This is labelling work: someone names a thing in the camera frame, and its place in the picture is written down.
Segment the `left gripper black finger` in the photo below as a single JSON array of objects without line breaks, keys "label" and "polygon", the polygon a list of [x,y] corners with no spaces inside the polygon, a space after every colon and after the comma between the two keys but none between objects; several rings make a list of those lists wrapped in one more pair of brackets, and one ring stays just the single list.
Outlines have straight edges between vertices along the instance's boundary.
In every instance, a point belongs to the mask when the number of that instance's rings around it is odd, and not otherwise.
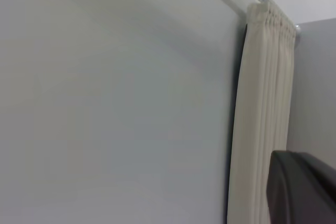
[{"label": "left gripper black finger", "polygon": [[335,169],[308,153],[273,151],[266,193],[271,223],[335,223]]}]

